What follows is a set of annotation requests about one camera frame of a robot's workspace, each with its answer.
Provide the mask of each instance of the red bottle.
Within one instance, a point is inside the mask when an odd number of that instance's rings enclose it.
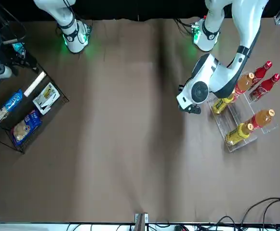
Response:
[[[253,88],[261,79],[264,78],[266,71],[273,66],[271,61],[267,61],[262,67],[259,67],[254,72],[254,79],[252,80],[252,85],[249,89]]]
[[[263,95],[265,95],[267,92],[269,92],[273,85],[280,79],[279,74],[274,74],[272,78],[267,79],[260,83],[259,86],[257,86],[256,89],[254,89],[250,95],[249,98],[250,100],[253,101],[258,101]]]

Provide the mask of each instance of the orange bottle cap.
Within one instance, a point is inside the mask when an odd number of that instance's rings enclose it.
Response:
[[[270,116],[274,116],[275,115],[275,111],[273,109],[269,109],[268,111]]]
[[[250,72],[250,73],[248,74],[248,76],[249,76],[249,78],[254,78],[254,73],[251,73],[251,72]]]
[[[248,124],[248,125],[247,125],[247,128],[248,128],[250,131],[252,131],[252,130],[253,130],[253,125],[252,125],[252,124]]]

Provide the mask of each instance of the bottle holder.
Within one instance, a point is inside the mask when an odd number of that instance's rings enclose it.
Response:
[[[207,103],[211,109],[211,113],[214,116],[214,119],[217,123],[217,126],[221,132],[223,140],[225,140],[228,132],[234,130],[240,123],[244,123],[248,119],[250,119],[254,114],[259,112],[262,109],[269,109],[263,103],[263,101],[258,100],[256,102],[251,102],[249,99],[249,93],[251,91],[247,91],[244,94],[240,95],[235,103],[230,103],[226,106],[226,108],[221,112],[221,114],[215,114],[212,110],[213,104],[218,100],[215,95],[210,94],[207,100]],[[250,136],[235,145],[227,145],[229,152],[233,152],[248,143],[251,143],[257,139],[258,136],[269,133],[272,130],[276,129],[278,124],[273,118],[271,123],[266,125],[261,129],[256,129]]]

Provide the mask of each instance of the black wire rack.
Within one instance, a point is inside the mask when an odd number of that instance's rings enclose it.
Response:
[[[1,109],[2,105],[13,95],[14,92],[21,89],[24,93],[42,71],[46,74],[43,80],[35,87],[30,95],[28,97],[23,95],[21,102],[0,123],[0,143],[23,154],[34,142],[34,140],[44,131],[64,104],[69,102],[67,96],[60,90],[55,81],[48,75],[48,73],[46,73],[40,64],[38,64],[38,68],[38,74],[32,72],[30,69],[24,68],[20,69],[19,76],[11,76],[8,79],[0,80]],[[42,124],[29,134],[20,145],[17,145],[13,141],[12,128],[21,122],[33,109],[36,109],[33,99],[35,99],[49,83],[54,85],[59,92],[60,97],[53,103],[50,111],[48,111],[45,115],[40,114]]]

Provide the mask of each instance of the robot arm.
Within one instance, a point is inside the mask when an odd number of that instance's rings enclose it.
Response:
[[[76,20],[69,9],[76,0],[34,0],[34,2],[57,21],[64,33],[65,43],[72,53],[78,53],[84,49],[88,44],[90,28],[80,20]]]
[[[197,45],[202,50],[212,48],[224,18],[222,6],[232,2],[232,16],[240,35],[237,53],[228,67],[222,65],[211,54],[202,56],[192,71],[182,92],[176,97],[180,108],[192,112],[195,104],[204,102],[210,91],[218,98],[226,98],[233,91],[259,35],[261,15],[268,0],[220,0],[210,3],[205,21],[200,20],[200,39]]]

